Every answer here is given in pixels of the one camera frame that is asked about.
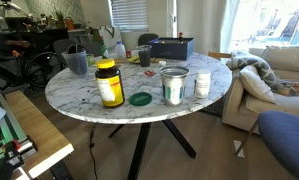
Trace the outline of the brown bottle yellow cap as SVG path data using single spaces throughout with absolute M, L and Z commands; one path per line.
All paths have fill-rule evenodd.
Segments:
M 124 91 L 121 72 L 113 59 L 103 59 L 96 62 L 95 77 L 105 107 L 117 107 L 124 103 Z

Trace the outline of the white bottle blue cap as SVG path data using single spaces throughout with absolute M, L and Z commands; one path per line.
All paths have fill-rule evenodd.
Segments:
M 126 58 L 126 49 L 125 46 L 121 41 L 116 43 L 116 55 L 118 59 L 125 59 Z

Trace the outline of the green glass bottle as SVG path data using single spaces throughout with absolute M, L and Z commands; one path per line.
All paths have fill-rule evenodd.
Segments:
M 103 59 L 108 59 L 108 50 L 107 50 L 107 47 L 104 43 L 103 36 L 100 36 L 100 44 L 101 44 L 102 58 Z

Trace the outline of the small red packet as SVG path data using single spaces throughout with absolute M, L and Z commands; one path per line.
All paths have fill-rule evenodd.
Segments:
M 151 71 L 151 70 L 147 70 L 144 72 L 147 76 L 154 76 L 156 73 L 154 71 Z

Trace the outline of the dark smoothie cup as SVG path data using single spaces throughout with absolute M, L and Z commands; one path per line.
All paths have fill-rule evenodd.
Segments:
M 141 67 L 150 66 L 151 45 L 140 45 L 137 47 Z

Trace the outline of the small red jar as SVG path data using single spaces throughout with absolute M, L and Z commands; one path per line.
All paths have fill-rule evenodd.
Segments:
M 131 54 L 131 51 L 130 50 L 127 50 L 126 51 L 126 58 L 131 58 L 132 57 L 132 54 Z

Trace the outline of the clear plastic measuring jug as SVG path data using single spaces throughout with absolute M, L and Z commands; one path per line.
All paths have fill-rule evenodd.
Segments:
M 78 76 L 83 77 L 88 72 L 86 50 L 80 44 L 70 45 L 68 50 L 62 53 L 63 58 L 70 71 Z

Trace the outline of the window blind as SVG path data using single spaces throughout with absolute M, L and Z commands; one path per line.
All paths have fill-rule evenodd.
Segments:
M 110 0 L 111 21 L 124 31 L 147 31 L 146 0 Z

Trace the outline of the grey patterned blanket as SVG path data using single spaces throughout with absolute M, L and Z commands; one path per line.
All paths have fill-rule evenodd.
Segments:
M 233 51 L 226 65 L 230 69 L 243 68 L 247 65 L 256 67 L 260 78 L 274 93 L 284 96 L 299 96 L 299 82 L 280 79 L 263 58 L 244 51 Z

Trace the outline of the grey office chair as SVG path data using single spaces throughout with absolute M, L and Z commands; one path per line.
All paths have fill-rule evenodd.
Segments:
M 64 69 L 66 66 L 66 62 L 62 56 L 62 53 L 67 51 L 71 45 L 75 45 L 75 44 L 76 42 L 71 39 L 59 39 L 53 43 L 53 49 L 60 63 L 60 69 Z

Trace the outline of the white cushion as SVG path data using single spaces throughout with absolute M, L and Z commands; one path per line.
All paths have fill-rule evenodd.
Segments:
M 243 87 L 257 99 L 276 103 L 271 88 L 260 78 L 255 66 L 248 65 L 240 70 L 240 79 Z

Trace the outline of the white paper on floor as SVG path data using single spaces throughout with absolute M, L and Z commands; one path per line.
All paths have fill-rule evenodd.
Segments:
M 244 158 L 244 150 L 243 148 L 241 147 L 241 141 L 238 141 L 238 140 L 233 140 L 233 143 L 234 143 L 234 148 L 235 148 L 235 151 L 237 152 L 236 156 L 240 157 L 240 158 Z

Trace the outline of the potted plant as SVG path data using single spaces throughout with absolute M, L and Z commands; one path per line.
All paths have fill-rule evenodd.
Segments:
M 56 11 L 55 12 L 55 18 L 56 18 L 56 27 L 58 29 L 64 29 L 65 24 L 64 24 L 64 16 L 61 11 Z

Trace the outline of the black bicycle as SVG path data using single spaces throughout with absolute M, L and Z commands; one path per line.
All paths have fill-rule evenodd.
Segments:
M 6 40 L 4 45 L 0 48 L 0 78 L 6 85 L 1 90 L 24 84 L 44 88 L 64 68 L 49 45 L 42 50 L 26 40 Z

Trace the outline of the beige sofa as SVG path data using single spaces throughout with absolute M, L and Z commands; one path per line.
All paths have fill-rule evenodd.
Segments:
M 299 115 L 299 45 L 268 46 L 260 53 L 234 51 L 226 65 L 233 79 L 223 123 L 248 131 L 266 110 Z

